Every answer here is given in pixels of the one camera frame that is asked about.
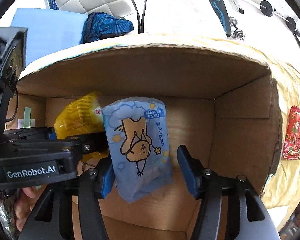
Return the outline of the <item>person's hand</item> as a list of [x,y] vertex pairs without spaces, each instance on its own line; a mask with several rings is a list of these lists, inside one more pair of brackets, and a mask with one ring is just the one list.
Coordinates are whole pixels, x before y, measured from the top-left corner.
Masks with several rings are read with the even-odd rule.
[[21,190],[19,197],[15,200],[13,206],[13,211],[15,214],[15,224],[19,231],[23,230],[30,212],[32,211],[34,205],[36,204],[45,188],[46,185],[41,185],[26,187]]

